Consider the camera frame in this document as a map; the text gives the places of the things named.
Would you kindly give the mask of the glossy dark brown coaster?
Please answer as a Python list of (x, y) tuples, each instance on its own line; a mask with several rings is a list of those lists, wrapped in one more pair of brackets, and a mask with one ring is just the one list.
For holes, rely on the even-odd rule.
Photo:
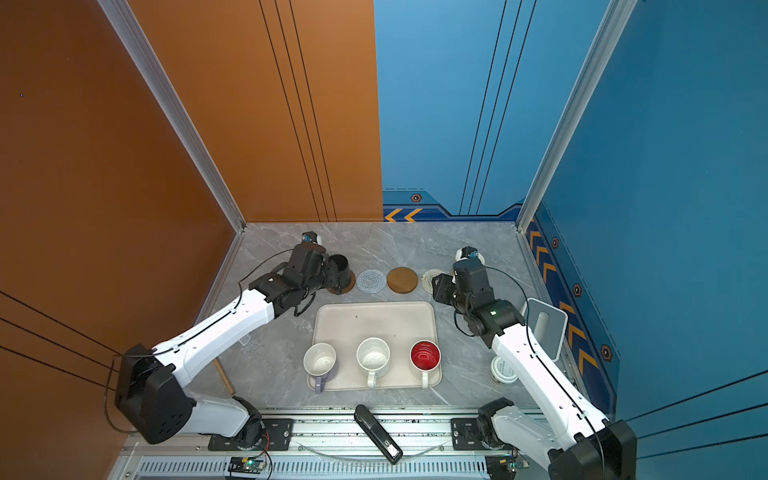
[(343, 295), (349, 293), (356, 284), (356, 276), (354, 272), (350, 271), (349, 283), (344, 288), (328, 288), (327, 291), (334, 295)]

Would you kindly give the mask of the black mug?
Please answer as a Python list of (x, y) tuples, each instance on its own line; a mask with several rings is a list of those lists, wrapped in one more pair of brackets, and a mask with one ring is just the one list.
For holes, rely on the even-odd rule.
[(346, 256), (335, 254), (329, 257), (329, 286), (328, 288), (344, 288), (349, 283), (350, 268)]

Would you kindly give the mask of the white multicolour woven coaster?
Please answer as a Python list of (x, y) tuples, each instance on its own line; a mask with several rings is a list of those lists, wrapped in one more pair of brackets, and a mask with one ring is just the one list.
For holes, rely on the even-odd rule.
[(421, 277), (421, 286), (422, 288), (430, 295), (433, 295), (433, 279), (438, 277), (439, 275), (442, 275), (443, 271), (439, 269), (429, 269), (427, 270)]

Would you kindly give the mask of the blue grey woven coaster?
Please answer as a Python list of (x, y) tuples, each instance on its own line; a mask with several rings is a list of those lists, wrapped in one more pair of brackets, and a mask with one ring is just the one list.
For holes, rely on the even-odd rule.
[(357, 276), (356, 286), (363, 293), (376, 294), (387, 286), (387, 278), (380, 270), (366, 269)]

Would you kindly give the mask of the round wooden coaster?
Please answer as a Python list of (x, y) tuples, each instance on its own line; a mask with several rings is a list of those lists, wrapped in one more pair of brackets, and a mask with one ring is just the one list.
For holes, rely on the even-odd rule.
[(388, 288), (397, 294), (411, 293), (419, 285), (420, 277), (407, 267), (392, 269), (387, 275)]

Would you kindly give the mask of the red inside white mug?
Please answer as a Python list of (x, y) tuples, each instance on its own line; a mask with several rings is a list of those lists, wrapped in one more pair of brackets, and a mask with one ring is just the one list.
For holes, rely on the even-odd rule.
[(429, 387), (430, 376), (440, 366), (441, 358), (439, 347), (432, 341), (419, 340), (411, 347), (409, 359), (422, 389)]

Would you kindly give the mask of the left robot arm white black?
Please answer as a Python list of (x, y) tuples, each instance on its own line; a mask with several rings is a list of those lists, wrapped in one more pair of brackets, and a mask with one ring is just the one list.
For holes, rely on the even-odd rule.
[(137, 344), (115, 356), (119, 373), (114, 405), (152, 445), (178, 434), (201, 434), (255, 447), (266, 433), (262, 415), (247, 400), (187, 392), (187, 386), (223, 352), (287, 311), (300, 316), (316, 293), (344, 293), (353, 283), (349, 261), (331, 255), (306, 232), (290, 258), (261, 276), (247, 274), (237, 297), (187, 331), (147, 348)]

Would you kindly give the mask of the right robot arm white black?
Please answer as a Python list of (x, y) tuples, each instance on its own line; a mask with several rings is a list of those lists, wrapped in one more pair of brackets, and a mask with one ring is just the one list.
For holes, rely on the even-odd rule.
[(552, 479), (633, 479), (637, 437), (624, 421), (611, 421), (571, 384), (536, 341), (523, 313), (495, 296), (477, 257), (455, 262), (431, 281), (436, 302), (463, 316), (517, 375), (547, 422), (541, 424), (506, 399), (480, 416), (488, 444), (510, 444), (546, 469)]

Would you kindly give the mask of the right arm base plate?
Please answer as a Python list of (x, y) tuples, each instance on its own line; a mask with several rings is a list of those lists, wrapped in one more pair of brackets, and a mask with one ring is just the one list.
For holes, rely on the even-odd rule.
[(452, 447), (456, 451), (513, 451), (509, 444), (492, 446), (484, 440), (476, 418), (459, 417), (450, 420)]

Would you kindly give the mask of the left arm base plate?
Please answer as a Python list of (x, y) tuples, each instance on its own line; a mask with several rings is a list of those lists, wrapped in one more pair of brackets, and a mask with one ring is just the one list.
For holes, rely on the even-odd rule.
[(262, 418), (249, 421), (235, 437), (220, 435), (210, 437), (209, 451), (287, 451), (293, 433), (294, 421), (290, 418)]

